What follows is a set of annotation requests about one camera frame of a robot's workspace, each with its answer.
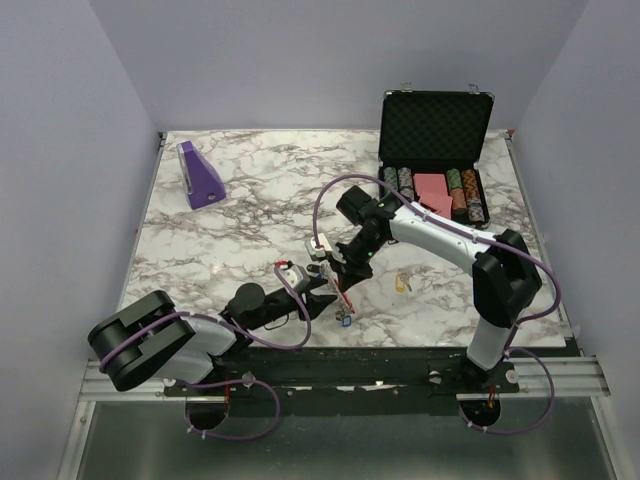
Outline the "red keyring with keys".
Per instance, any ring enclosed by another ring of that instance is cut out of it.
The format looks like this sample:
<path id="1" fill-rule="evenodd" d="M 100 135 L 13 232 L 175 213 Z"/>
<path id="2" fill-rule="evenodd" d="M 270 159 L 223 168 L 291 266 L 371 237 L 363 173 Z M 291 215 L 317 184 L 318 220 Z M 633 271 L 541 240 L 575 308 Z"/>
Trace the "red keyring with keys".
<path id="1" fill-rule="evenodd" d="M 351 315 L 354 320 L 356 317 L 355 308 L 348 296 L 339 290 L 338 279 L 332 272 L 329 263 L 311 263 L 307 265 L 306 270 L 311 276 L 322 276 L 327 279 L 327 288 L 337 296 L 336 320 L 339 321 L 343 315 Z"/>

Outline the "yellow tagged key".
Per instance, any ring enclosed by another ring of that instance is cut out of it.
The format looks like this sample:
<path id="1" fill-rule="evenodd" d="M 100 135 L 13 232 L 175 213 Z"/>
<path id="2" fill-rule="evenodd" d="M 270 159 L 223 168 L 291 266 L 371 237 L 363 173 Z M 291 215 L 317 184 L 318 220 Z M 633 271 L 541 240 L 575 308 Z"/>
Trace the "yellow tagged key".
<path id="1" fill-rule="evenodd" d="M 412 292 L 413 288 L 410 283 L 410 276 L 407 273 L 399 272 L 395 277 L 395 290 L 398 293 Z"/>

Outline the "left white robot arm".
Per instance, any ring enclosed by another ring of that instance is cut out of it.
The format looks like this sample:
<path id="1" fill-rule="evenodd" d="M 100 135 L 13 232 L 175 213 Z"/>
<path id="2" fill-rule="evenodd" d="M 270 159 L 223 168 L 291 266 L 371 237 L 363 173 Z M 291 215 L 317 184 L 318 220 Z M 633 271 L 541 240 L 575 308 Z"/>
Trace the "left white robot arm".
<path id="1" fill-rule="evenodd" d="M 219 357 L 232 356 L 252 343 L 294 350 L 295 345 L 262 340 L 253 332 L 293 313 L 305 323 L 337 301 L 335 294 L 316 294 L 327 281 L 310 277 L 294 265 L 282 272 L 283 286 L 267 294 L 257 283 L 245 283 L 220 314 L 205 319 L 179 311 L 168 293 L 155 290 L 103 320 L 87 341 L 99 359 L 99 371 L 118 391 L 132 390 L 152 378 L 184 381 L 201 395 L 214 393 L 222 380 Z"/>

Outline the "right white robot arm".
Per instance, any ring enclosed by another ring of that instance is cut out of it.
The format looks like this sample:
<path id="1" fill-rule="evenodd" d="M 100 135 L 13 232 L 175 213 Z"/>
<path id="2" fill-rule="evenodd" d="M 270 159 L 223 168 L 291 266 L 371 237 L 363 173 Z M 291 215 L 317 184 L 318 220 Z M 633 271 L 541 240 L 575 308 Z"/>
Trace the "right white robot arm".
<path id="1" fill-rule="evenodd" d="M 370 261 L 387 243 L 413 245 L 462 269 L 472 279 L 473 304 L 479 321 L 467 348 L 469 361 L 460 379 L 480 392 L 496 380 L 501 361 L 521 313 L 542 286 L 522 236 L 510 229 L 494 236 L 458 225 L 413 202 L 403 204 L 389 193 L 375 199 L 354 186 L 336 204 L 337 210 L 360 230 L 348 243 L 339 243 L 338 258 L 330 262 L 338 286 L 345 292 L 370 279 Z"/>

